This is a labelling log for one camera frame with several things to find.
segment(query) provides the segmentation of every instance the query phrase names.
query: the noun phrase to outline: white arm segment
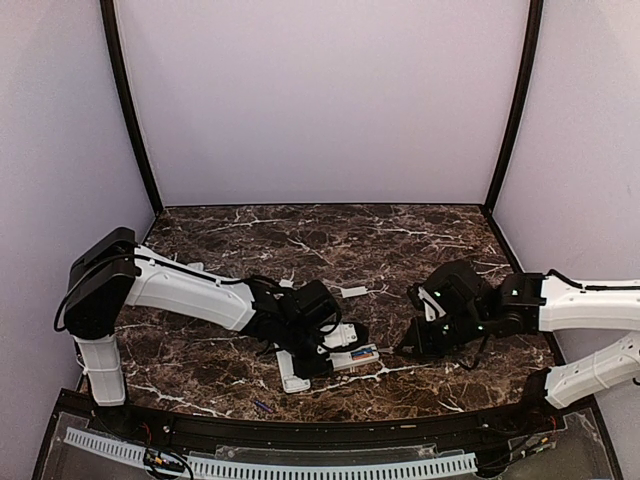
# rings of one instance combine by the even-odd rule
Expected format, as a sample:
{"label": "white arm segment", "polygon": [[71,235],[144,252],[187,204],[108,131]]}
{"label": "white arm segment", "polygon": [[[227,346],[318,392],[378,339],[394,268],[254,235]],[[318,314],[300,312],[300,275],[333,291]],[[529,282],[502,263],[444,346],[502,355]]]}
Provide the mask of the white arm segment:
{"label": "white arm segment", "polygon": [[189,275],[154,262],[136,260],[142,274],[136,277],[125,303],[131,306],[156,307],[190,317],[216,323],[227,330],[242,330],[255,311],[251,289],[245,283],[224,285],[232,280],[192,269],[172,262],[146,247],[137,247],[136,254],[162,260],[180,269],[192,270],[199,276]]}
{"label": "white arm segment", "polygon": [[[251,320],[253,295],[248,285],[224,285],[230,280],[199,270],[190,269],[157,255],[145,247],[137,247],[136,254],[193,270],[196,277],[146,260],[136,260],[142,274],[136,277],[125,301],[127,305],[156,307],[216,323],[227,330],[240,331]],[[96,403],[103,407],[122,405],[126,399],[124,379],[116,336],[98,340],[83,340],[74,336],[89,375],[91,391]]]}
{"label": "white arm segment", "polygon": [[[582,283],[640,288],[639,280]],[[538,328],[542,332],[567,328],[640,330],[640,290],[585,291],[549,276],[542,282],[541,296],[547,300],[540,307]]]}
{"label": "white arm segment", "polygon": [[640,332],[547,374],[547,401],[564,408],[587,395],[640,375]]}
{"label": "white arm segment", "polygon": [[[640,281],[579,282],[584,285],[640,287]],[[547,401],[563,408],[587,395],[640,375],[640,290],[581,290],[555,276],[542,282],[539,330],[568,328],[632,330],[581,360],[553,367],[547,375]]]}
{"label": "white arm segment", "polygon": [[116,407],[124,404],[127,394],[120,368],[120,352],[115,335],[98,340],[73,339],[80,348],[84,362],[83,375],[89,375],[91,393],[101,407]]}

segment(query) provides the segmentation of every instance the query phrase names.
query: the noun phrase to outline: lavender wall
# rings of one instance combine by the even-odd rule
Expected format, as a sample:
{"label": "lavender wall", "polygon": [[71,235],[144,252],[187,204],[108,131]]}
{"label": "lavender wall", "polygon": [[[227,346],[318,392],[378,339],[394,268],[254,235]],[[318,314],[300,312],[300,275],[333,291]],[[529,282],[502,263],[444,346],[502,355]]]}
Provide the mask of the lavender wall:
{"label": "lavender wall", "polygon": [[[522,126],[496,217],[527,270],[640,278],[640,3],[545,2]],[[568,360],[624,333],[562,332]],[[638,478],[638,387],[597,396]]]}
{"label": "lavender wall", "polygon": [[117,5],[167,204],[484,200],[527,1]]}
{"label": "lavender wall", "polygon": [[144,194],[97,1],[0,3],[0,477],[31,477],[60,387],[79,368],[53,314],[69,266]]}

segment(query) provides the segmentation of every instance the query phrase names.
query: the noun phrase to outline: small white object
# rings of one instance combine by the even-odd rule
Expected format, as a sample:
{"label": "small white object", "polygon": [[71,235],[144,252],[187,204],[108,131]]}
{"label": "small white object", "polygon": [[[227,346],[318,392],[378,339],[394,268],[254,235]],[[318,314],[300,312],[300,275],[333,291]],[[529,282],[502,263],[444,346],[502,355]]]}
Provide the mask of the small white object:
{"label": "small white object", "polygon": [[204,263],[202,262],[187,263],[187,267],[198,270],[199,272],[204,272]]}
{"label": "small white object", "polygon": [[126,393],[120,367],[120,352],[115,335],[97,340],[73,337],[84,361],[83,374],[89,376],[91,393],[101,407],[124,404]]}
{"label": "small white object", "polygon": [[[440,304],[422,287],[418,287],[418,298],[424,303],[424,318],[427,322],[433,322],[437,318],[445,315],[446,312]],[[431,303],[436,310],[431,308],[427,302]]]}
{"label": "small white object", "polygon": [[351,352],[332,353],[329,358],[333,363],[333,369],[337,371],[377,362],[380,360],[380,354],[375,344],[370,343]]}
{"label": "small white object", "polygon": [[354,288],[340,288],[342,298],[359,297],[369,293],[367,287],[354,287]]}
{"label": "small white object", "polygon": [[[332,325],[325,325],[323,329],[328,330],[333,328]],[[352,323],[341,323],[338,327],[329,335],[324,337],[324,344],[329,348],[346,347],[350,343],[358,340],[358,334],[356,328]],[[318,347],[318,353],[324,353],[326,350],[322,347]]]}
{"label": "small white object", "polygon": [[293,373],[293,357],[289,352],[280,350],[276,353],[282,388],[286,393],[298,393],[311,388],[311,381],[296,377]]}

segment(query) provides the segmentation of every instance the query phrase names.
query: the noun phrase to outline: wire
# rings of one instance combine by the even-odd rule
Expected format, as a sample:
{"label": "wire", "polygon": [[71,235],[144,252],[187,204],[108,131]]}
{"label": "wire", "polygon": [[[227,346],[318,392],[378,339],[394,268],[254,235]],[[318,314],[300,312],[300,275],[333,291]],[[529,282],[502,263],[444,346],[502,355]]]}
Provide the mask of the wire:
{"label": "wire", "polygon": [[495,460],[491,461],[491,462],[487,462],[484,465],[479,465],[478,466],[478,470],[480,469],[486,469],[487,467],[491,467],[491,465],[495,465],[496,463],[501,462],[502,460],[504,460],[505,458],[509,458],[511,457],[511,455],[513,455],[515,452],[518,451],[518,449],[520,449],[525,443],[527,443],[529,440],[531,440],[536,434],[532,433],[531,435],[525,437],[522,441],[520,441],[515,447],[513,447],[511,450],[509,450],[507,453],[505,453],[504,455],[496,458]]}
{"label": "wire", "polygon": [[[121,442],[125,442],[125,443],[130,443],[133,445],[139,445],[139,446],[143,446],[145,447],[145,456],[147,455],[147,453],[151,453],[149,450],[151,448],[153,448],[154,450],[156,450],[159,454],[163,454],[166,455],[168,457],[171,457],[173,459],[175,459],[178,463],[180,463],[185,471],[189,474],[189,480],[194,480],[195,476],[193,474],[193,470],[191,469],[191,466],[189,465],[189,463],[177,452],[174,452],[173,450],[169,450],[166,448],[160,448],[160,447],[151,447],[151,440],[152,440],[152,436],[151,436],[151,429],[149,428],[149,425],[145,422],[142,422],[135,430],[133,430],[131,432],[130,435],[132,435],[133,433],[136,432],[136,430],[140,427],[144,428],[145,431],[147,432],[147,442],[142,443],[142,442],[138,442],[136,440],[129,440],[125,437],[123,437],[122,435],[119,435],[117,433],[115,433],[113,430],[111,430],[109,427],[107,427],[106,423],[104,422],[104,420],[102,420],[95,412],[92,412],[92,416],[93,418],[95,418],[97,421],[100,422],[100,424],[102,425],[102,427],[106,430],[106,432],[109,435],[112,435],[113,437],[117,438],[118,440],[120,440]],[[155,465],[151,464],[151,465],[145,465],[145,467],[149,467],[149,469],[151,469],[151,471],[153,473],[149,473],[149,470],[147,468],[145,468],[145,472],[147,472],[148,475],[156,478],[156,479],[162,479],[162,480],[169,480],[169,479],[174,479],[174,478],[179,478],[182,473],[178,474],[178,475],[167,475],[165,473],[159,472],[157,471],[157,468],[155,467]]]}
{"label": "wire", "polygon": [[588,290],[591,292],[602,292],[607,290],[618,290],[618,291],[640,290],[640,285],[582,285],[581,283],[576,282],[575,280],[571,280],[569,277],[567,277],[566,275],[563,275],[562,273],[560,273],[559,271],[553,268],[549,270],[549,272],[547,273],[547,276],[551,276],[551,275],[562,280],[564,283],[566,283],[567,285],[573,288],[578,288],[580,290]]}
{"label": "wire", "polygon": [[[513,465],[514,463],[516,463],[516,462],[518,462],[518,461],[520,461],[520,460],[522,460],[524,458],[527,458],[527,456],[530,456],[530,455],[528,455],[530,452],[534,451],[540,445],[546,444],[549,441],[549,437],[554,437],[556,435],[557,430],[558,430],[558,422],[557,422],[556,418],[553,415],[551,417],[549,417],[549,420],[551,421],[551,424],[553,425],[553,432],[551,433],[551,435],[542,437],[534,445],[531,445],[531,446],[525,448],[524,450],[522,450],[521,452],[519,452],[519,454],[518,454],[519,456],[517,456],[516,458],[510,460],[506,464],[496,465],[499,462],[501,462],[502,460],[504,460],[505,458],[508,458],[511,455],[513,455],[514,453],[518,452],[518,450],[520,448],[522,448],[523,445],[525,445],[533,437],[538,435],[538,433],[534,432],[531,435],[525,437],[522,441],[518,442],[518,444],[515,447],[513,447],[512,449],[510,449],[506,454],[496,458],[495,460],[493,460],[491,462],[488,462],[488,463],[485,463],[484,465],[478,466],[478,470],[481,470],[481,469],[484,469],[484,470],[504,470],[508,466]],[[502,433],[500,430],[492,429],[492,428],[489,428],[489,427],[479,427],[479,428],[481,428],[482,430],[486,430],[486,431],[492,431],[494,433],[498,433],[498,432]]]}

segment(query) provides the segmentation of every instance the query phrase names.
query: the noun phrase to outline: black cable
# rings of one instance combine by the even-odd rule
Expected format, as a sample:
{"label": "black cable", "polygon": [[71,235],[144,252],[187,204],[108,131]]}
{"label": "black cable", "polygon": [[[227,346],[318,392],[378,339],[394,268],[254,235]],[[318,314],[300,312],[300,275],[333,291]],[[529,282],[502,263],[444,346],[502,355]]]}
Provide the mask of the black cable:
{"label": "black cable", "polygon": [[511,457],[511,455],[513,455],[515,452],[517,452],[524,444],[526,444],[529,440],[531,440],[536,434],[532,433],[531,435],[525,437],[521,442],[519,442],[515,447],[513,447],[511,450],[509,450],[507,453],[505,453],[504,455],[496,458],[495,460],[491,461],[491,462],[487,462],[484,465],[478,465],[478,470],[481,469],[486,469],[487,467],[491,467],[491,465],[495,465],[496,463],[501,462],[502,460],[504,460],[505,458],[509,458]]}
{"label": "black cable", "polygon": [[[111,430],[109,427],[107,427],[107,424],[104,422],[104,420],[102,420],[95,412],[92,412],[92,417],[95,418],[98,422],[100,422],[102,427],[107,431],[107,433],[109,435],[112,435],[113,437],[117,438],[121,442],[130,443],[130,444],[133,444],[133,445],[138,445],[138,446],[141,446],[141,447],[145,447],[145,454],[151,448],[150,445],[148,445],[148,444],[144,444],[144,443],[139,442],[137,440],[130,440],[130,439],[127,439],[127,438],[123,437],[122,435],[119,435],[119,434],[115,433],[113,430]],[[185,470],[189,473],[189,480],[194,480],[195,476],[193,474],[193,470],[191,469],[191,466],[187,463],[187,461],[180,454],[174,452],[173,450],[169,450],[169,449],[166,449],[166,448],[153,447],[153,449],[156,450],[158,453],[167,455],[167,456],[177,460],[178,463],[182,464],[182,466],[185,468]],[[182,473],[180,473],[178,475],[169,476],[169,475],[166,475],[166,474],[161,473],[161,472],[155,472],[153,464],[150,466],[150,468],[151,468],[152,471],[154,471],[154,474],[162,476],[162,477],[161,476],[156,476],[155,478],[174,479],[174,478],[179,478],[182,475]]]}
{"label": "black cable", "polygon": [[580,290],[587,290],[591,292],[602,292],[607,290],[612,290],[612,291],[640,290],[640,285],[582,285],[581,283],[576,282],[575,280],[571,280],[569,277],[567,277],[566,275],[563,275],[562,273],[560,273],[559,271],[553,268],[549,270],[549,272],[547,273],[547,276],[551,276],[551,275],[562,280],[564,283],[566,283],[567,285],[573,288],[578,288]]}

